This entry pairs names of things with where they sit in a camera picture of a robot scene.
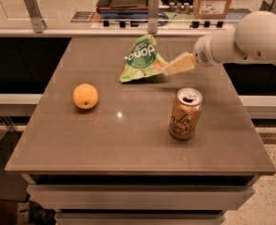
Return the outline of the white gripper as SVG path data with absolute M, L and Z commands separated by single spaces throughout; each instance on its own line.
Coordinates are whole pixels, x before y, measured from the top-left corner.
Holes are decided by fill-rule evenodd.
M 222 37 L 220 33 L 207 34 L 196 40 L 193 45 L 192 53 L 184 52 L 163 69 L 162 73 L 166 76 L 186 72 L 196 68 L 196 62 L 204 68 L 216 67 L 224 63 L 220 55 L 222 49 Z

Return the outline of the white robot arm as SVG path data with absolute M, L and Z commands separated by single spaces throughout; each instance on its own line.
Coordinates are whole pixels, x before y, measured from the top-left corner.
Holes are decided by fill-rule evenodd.
M 276 66 L 276 14 L 257 11 L 226 30 L 197 39 L 192 53 L 184 52 L 169 62 L 162 73 L 166 76 L 226 63 Z

